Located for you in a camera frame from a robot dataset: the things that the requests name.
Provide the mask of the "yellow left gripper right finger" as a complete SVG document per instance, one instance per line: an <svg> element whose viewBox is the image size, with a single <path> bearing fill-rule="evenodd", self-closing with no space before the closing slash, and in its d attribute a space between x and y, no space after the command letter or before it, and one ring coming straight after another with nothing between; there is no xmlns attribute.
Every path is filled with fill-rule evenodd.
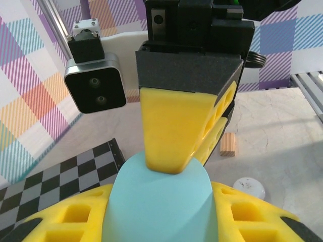
<svg viewBox="0 0 323 242"><path fill-rule="evenodd" d="M296 215L227 185L211 185L219 242L323 242Z"/></svg>

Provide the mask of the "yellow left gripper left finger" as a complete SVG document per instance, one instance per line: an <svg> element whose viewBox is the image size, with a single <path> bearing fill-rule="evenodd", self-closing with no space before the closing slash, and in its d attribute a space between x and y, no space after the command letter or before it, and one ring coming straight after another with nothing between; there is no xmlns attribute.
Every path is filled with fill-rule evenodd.
<svg viewBox="0 0 323 242"><path fill-rule="evenodd" d="M0 242L101 242L112 187L93 188L36 212Z"/></svg>

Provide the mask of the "white round earbud case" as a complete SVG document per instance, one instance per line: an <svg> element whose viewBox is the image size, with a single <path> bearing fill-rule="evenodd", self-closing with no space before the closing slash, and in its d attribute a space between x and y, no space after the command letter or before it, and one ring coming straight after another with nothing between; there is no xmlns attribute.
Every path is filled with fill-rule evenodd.
<svg viewBox="0 0 323 242"><path fill-rule="evenodd" d="M261 182L251 177L242 177L233 183L233 188L259 199L265 199L265 188Z"/></svg>

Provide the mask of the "blue earbud charging case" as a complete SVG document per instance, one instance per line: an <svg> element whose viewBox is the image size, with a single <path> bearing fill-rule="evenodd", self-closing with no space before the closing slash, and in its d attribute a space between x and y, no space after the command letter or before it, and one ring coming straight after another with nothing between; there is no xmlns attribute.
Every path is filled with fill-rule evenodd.
<svg viewBox="0 0 323 242"><path fill-rule="evenodd" d="M179 174L147 168L145 154L120 169L107 204L102 242L218 242L209 176L196 159Z"/></svg>

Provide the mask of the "small wooden block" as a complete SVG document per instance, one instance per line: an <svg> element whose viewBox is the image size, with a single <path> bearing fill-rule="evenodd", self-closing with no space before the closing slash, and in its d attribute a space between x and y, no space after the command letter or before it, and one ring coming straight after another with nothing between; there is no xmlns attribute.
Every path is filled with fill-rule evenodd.
<svg viewBox="0 0 323 242"><path fill-rule="evenodd" d="M220 155L234 157L238 154L238 144L235 133L224 133L220 141Z"/></svg>

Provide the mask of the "black grey folding chessboard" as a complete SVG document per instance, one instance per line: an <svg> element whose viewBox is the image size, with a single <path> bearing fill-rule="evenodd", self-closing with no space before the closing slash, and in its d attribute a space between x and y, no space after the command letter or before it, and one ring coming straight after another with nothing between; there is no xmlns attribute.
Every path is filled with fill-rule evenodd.
<svg viewBox="0 0 323 242"><path fill-rule="evenodd" d="M28 216L113 183L124 156L115 138L0 190L0 237Z"/></svg>

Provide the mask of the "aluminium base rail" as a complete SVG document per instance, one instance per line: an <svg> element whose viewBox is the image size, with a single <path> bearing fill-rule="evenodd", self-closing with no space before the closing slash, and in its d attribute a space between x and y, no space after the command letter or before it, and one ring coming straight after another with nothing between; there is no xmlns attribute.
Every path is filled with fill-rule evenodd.
<svg viewBox="0 0 323 242"><path fill-rule="evenodd" d="M292 74L291 82L302 91L316 114L323 120L323 71Z"/></svg>

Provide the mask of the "aluminium frame post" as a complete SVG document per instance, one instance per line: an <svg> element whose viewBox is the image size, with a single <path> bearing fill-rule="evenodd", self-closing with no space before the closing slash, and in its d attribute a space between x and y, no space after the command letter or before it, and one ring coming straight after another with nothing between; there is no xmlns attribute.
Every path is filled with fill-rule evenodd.
<svg viewBox="0 0 323 242"><path fill-rule="evenodd" d="M72 55L66 39L69 35L69 30L65 20L62 18L62 14L57 8L56 0L37 0L37 2L65 58L67 60L71 59Z"/></svg>

